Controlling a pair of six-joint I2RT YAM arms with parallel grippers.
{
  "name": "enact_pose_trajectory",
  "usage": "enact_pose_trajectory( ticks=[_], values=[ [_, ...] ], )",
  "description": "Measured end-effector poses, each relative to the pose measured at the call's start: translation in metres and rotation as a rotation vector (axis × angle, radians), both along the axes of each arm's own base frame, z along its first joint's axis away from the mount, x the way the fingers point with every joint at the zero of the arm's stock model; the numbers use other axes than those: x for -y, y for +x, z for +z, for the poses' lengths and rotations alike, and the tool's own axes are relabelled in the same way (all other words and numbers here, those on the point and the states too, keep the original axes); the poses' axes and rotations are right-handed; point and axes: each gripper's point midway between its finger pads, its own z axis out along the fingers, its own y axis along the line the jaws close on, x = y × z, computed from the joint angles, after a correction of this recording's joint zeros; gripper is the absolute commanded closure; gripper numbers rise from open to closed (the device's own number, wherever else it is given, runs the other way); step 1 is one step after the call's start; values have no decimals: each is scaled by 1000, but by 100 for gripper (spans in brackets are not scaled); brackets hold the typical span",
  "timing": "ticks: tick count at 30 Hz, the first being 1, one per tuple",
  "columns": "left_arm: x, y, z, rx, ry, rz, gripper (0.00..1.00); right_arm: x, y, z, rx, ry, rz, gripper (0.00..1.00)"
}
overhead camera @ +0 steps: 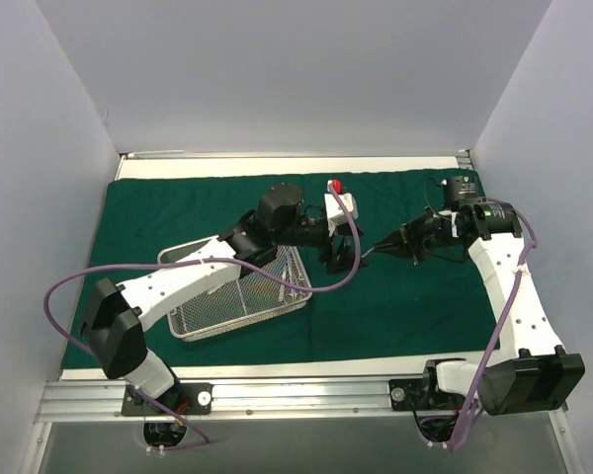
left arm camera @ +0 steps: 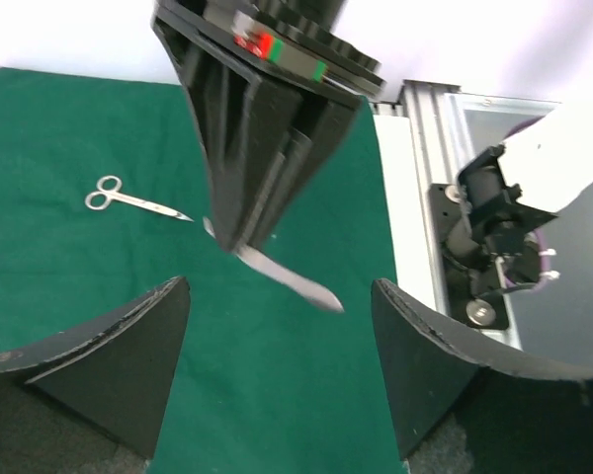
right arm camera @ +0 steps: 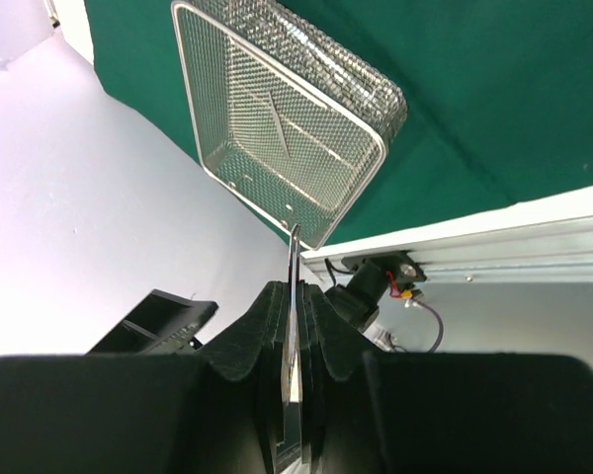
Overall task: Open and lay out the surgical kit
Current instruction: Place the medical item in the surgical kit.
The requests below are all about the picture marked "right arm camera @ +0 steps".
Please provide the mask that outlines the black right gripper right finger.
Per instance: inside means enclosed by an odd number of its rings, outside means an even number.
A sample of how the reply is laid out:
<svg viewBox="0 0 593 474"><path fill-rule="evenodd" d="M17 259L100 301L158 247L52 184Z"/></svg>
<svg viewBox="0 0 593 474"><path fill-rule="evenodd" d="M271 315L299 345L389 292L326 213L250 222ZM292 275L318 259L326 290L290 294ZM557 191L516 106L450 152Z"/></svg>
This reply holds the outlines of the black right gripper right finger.
<svg viewBox="0 0 593 474"><path fill-rule="evenodd" d="M303 458L321 473L593 473L593 370L538 354L390 353L298 288Z"/></svg>

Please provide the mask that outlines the green surgical drape cloth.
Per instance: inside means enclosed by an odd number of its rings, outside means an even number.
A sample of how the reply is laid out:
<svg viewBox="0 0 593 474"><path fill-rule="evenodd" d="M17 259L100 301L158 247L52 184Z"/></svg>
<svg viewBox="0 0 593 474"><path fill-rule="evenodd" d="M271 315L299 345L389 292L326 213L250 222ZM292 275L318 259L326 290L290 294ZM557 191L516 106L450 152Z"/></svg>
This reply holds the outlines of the green surgical drape cloth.
<svg viewBox="0 0 593 474"><path fill-rule="evenodd" d="M593 1L291 1L408 118L330 242L593 186Z"/></svg>

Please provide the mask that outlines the metal mesh instrument tray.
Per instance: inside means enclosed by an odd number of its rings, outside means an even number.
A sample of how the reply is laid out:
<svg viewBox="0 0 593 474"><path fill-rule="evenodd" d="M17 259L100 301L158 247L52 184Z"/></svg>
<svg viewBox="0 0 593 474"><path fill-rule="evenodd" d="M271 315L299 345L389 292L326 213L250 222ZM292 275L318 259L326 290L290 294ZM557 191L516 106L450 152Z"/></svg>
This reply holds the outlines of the metal mesh instrument tray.
<svg viewBox="0 0 593 474"><path fill-rule="evenodd" d="M205 172L322 247L407 117L401 89L275 1L171 5Z"/></svg>

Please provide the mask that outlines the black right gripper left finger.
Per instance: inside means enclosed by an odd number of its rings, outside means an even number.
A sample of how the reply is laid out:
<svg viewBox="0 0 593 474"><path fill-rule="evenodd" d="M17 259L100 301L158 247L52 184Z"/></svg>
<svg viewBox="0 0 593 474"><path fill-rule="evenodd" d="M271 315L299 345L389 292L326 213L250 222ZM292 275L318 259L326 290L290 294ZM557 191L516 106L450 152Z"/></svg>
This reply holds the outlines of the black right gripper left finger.
<svg viewBox="0 0 593 474"><path fill-rule="evenodd" d="M0 473L273 473L289 287L192 354L0 357Z"/></svg>

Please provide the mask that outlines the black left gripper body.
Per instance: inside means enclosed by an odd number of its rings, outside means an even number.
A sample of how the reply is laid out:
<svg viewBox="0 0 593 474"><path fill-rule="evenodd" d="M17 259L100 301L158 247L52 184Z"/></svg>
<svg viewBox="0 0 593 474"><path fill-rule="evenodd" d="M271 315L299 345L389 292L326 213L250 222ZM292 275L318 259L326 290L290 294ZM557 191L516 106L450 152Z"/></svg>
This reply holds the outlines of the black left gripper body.
<svg viewBox="0 0 593 474"><path fill-rule="evenodd" d="M215 301L187 299L154 289L108 332L92 354L192 354L197 333L218 310Z"/></svg>

